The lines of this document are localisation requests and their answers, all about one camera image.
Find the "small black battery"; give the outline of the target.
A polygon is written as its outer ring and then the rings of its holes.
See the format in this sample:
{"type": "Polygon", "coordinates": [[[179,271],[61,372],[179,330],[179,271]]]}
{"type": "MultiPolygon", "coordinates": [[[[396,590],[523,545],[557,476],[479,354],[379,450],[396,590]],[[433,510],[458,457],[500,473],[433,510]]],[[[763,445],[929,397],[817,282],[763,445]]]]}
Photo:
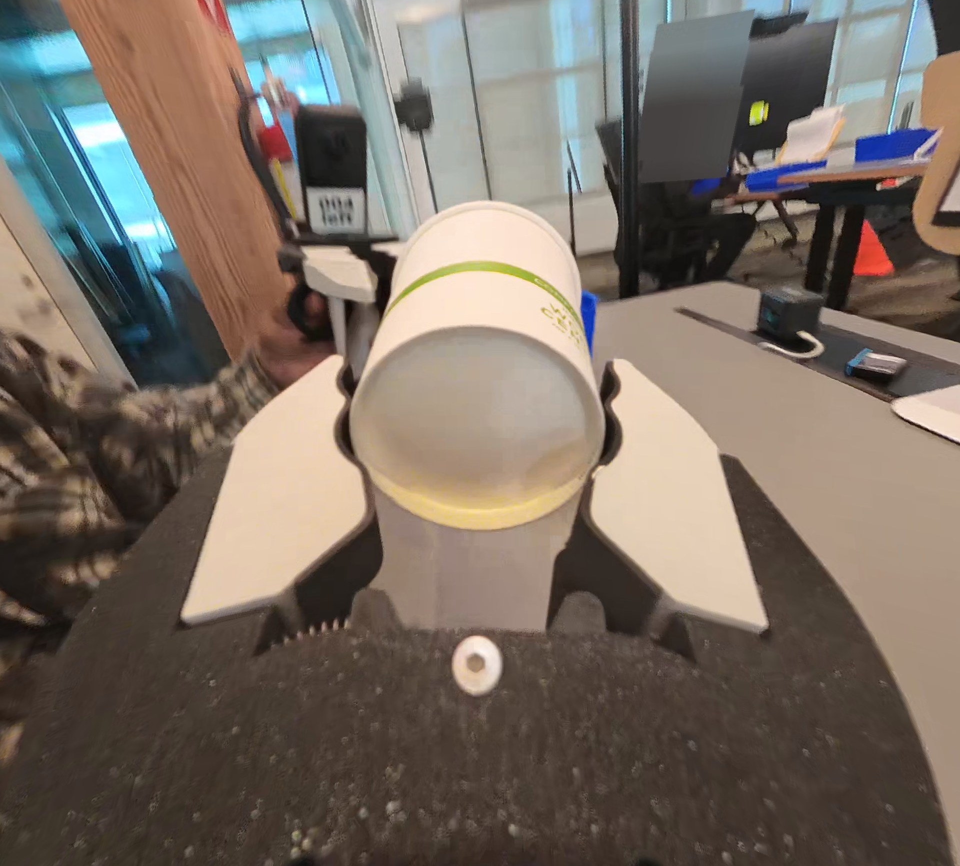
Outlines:
{"type": "Polygon", "coordinates": [[[845,375],[852,379],[889,383],[900,376],[907,366],[908,362],[902,356],[863,349],[846,363],[845,375]]]}

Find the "orange traffic cone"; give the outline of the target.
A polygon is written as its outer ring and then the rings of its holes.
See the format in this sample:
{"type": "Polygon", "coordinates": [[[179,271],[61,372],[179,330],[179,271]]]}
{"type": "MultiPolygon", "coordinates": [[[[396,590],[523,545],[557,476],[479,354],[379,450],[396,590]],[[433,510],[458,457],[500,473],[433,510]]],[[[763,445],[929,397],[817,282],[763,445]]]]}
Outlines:
{"type": "Polygon", "coordinates": [[[864,219],[853,266],[858,278],[886,278],[894,275],[896,267],[868,219],[864,219]]]}

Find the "wooden-top desk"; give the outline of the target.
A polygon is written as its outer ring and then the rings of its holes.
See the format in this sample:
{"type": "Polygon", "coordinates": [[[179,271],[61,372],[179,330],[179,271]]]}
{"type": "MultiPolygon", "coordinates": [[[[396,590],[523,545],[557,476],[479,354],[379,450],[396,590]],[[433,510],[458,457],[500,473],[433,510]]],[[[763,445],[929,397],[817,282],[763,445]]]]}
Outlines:
{"type": "Polygon", "coordinates": [[[726,212],[754,212],[757,228],[733,269],[759,289],[794,284],[855,315],[905,323],[942,313],[955,287],[954,259],[920,238],[912,217],[923,164],[825,166],[785,177],[776,192],[732,195],[726,212]],[[854,265],[868,219],[895,266],[886,278],[858,278],[854,265]]]}

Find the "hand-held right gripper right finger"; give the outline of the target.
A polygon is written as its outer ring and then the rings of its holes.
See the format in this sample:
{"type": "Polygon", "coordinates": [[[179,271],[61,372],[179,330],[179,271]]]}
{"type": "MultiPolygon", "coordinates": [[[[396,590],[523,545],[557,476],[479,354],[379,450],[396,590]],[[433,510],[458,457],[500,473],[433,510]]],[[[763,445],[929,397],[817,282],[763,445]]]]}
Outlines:
{"type": "Polygon", "coordinates": [[[628,360],[611,360],[605,380],[618,441],[593,475],[586,516],[654,590],[643,631],[664,634],[683,616],[766,633],[769,619],[714,440],[628,360]]]}

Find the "black studio light panel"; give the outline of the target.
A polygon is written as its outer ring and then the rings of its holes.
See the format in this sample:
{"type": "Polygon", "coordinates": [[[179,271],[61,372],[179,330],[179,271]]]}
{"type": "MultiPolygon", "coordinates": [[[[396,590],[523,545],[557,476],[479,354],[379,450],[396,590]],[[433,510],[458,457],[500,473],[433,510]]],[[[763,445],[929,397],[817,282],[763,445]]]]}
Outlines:
{"type": "Polygon", "coordinates": [[[393,98],[394,112],[399,125],[418,138],[431,203],[434,212],[438,212],[440,207],[426,144],[426,134],[432,130],[434,124],[431,94],[423,81],[418,78],[409,78],[393,98]]]}

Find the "black monitor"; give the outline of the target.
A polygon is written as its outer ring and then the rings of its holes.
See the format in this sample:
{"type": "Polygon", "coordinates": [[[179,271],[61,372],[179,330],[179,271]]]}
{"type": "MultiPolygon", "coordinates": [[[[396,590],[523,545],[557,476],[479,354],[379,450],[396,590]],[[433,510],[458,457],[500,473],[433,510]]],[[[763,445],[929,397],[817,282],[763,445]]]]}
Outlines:
{"type": "Polygon", "coordinates": [[[959,0],[926,0],[937,58],[959,50],[959,0]]]}
{"type": "Polygon", "coordinates": [[[751,159],[776,150],[788,124],[825,102],[838,20],[805,21],[778,36],[751,41],[732,149],[751,159]]]}

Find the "red fire extinguisher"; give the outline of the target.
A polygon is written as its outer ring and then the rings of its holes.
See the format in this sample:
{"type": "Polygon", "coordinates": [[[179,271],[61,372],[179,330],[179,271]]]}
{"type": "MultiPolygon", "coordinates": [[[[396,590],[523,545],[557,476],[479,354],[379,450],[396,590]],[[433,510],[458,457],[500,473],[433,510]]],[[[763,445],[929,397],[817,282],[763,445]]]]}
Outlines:
{"type": "Polygon", "coordinates": [[[282,241],[299,234],[297,201],[287,178],[296,165],[294,145],[295,97],[283,80],[264,67],[264,81],[258,89],[229,68],[238,97],[237,127],[246,161],[271,208],[282,241]]]}

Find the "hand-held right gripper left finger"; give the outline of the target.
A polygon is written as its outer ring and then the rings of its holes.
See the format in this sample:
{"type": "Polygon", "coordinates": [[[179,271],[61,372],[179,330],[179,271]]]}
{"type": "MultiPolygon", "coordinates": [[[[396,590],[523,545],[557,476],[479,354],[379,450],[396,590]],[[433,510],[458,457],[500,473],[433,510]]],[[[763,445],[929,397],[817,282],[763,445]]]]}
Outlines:
{"type": "Polygon", "coordinates": [[[341,440],[350,369],[330,356],[236,435],[180,610],[184,625],[295,611],[295,589],[371,517],[341,440]]]}

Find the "person's left forearm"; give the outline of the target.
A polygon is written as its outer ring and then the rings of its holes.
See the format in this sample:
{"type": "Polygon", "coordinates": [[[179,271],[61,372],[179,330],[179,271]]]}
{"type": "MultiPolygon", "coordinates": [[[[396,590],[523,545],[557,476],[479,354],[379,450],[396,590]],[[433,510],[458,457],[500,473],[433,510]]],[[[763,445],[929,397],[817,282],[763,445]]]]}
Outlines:
{"type": "Polygon", "coordinates": [[[251,350],[207,383],[137,388],[2,332],[2,727],[28,712],[16,672],[280,392],[251,350]]]}

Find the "black battery charger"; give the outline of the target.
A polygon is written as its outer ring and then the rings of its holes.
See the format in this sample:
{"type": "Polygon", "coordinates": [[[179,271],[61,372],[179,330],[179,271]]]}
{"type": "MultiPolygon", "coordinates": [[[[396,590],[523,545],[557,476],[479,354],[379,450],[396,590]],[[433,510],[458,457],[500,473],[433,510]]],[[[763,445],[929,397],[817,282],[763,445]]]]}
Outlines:
{"type": "Polygon", "coordinates": [[[762,290],[756,332],[768,339],[787,342],[813,334],[820,328],[825,297],[804,288],[777,286],[762,290]]]}

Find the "white paper stack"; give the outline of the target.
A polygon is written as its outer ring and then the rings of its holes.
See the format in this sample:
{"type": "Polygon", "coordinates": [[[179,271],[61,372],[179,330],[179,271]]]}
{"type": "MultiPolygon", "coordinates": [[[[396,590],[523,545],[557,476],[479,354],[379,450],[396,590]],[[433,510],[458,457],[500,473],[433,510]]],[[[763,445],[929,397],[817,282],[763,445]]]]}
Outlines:
{"type": "Polygon", "coordinates": [[[778,165],[810,164],[824,160],[846,121],[845,105],[821,106],[808,116],[792,120],[777,154],[778,165]]]}

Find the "person's left hand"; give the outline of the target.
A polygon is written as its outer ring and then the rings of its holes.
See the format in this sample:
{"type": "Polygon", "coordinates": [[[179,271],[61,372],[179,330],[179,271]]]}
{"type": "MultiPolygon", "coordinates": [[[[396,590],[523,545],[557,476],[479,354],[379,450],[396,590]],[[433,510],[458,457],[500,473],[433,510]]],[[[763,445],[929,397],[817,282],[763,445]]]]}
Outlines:
{"type": "Polygon", "coordinates": [[[278,390],[286,389],[335,356],[337,348],[327,297],[308,289],[303,295],[291,294],[277,302],[258,321],[249,350],[278,390]],[[300,302],[303,329],[289,316],[287,300],[291,298],[300,302]]]}

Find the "white paper cup green band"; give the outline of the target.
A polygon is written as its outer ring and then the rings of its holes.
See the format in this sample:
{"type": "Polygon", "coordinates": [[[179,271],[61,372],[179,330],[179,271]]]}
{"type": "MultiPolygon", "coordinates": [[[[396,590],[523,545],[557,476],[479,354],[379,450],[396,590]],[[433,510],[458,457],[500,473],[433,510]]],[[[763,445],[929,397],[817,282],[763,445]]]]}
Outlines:
{"type": "Polygon", "coordinates": [[[390,293],[349,415],[373,485],[472,531],[577,498],[606,425],[568,242],[522,207],[464,203],[409,238],[390,293]]]}

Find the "wooden pillar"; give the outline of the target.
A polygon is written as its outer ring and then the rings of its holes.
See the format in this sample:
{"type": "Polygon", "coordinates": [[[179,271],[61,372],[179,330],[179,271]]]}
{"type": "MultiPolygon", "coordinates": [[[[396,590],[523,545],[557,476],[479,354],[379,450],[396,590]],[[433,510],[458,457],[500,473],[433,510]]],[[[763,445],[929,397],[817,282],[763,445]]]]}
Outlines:
{"type": "Polygon", "coordinates": [[[59,0],[231,358],[283,302],[278,230],[248,165],[234,35],[197,0],[59,0]]]}

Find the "blue plastic tray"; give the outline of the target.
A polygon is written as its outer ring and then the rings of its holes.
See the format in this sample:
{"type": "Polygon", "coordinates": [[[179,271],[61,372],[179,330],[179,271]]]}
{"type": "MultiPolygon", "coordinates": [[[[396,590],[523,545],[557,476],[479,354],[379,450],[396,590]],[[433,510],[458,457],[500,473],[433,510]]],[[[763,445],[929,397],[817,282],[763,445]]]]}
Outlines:
{"type": "Polygon", "coordinates": [[[753,168],[745,172],[731,172],[722,178],[696,180],[690,188],[693,197],[713,197],[738,195],[739,193],[760,193],[779,191],[786,183],[785,177],[821,169],[827,160],[799,164],[775,164],[763,168],[753,168]]]}
{"type": "Polygon", "coordinates": [[[927,157],[939,142],[940,129],[910,127],[858,138],[854,147],[856,164],[892,163],[927,157]]]}

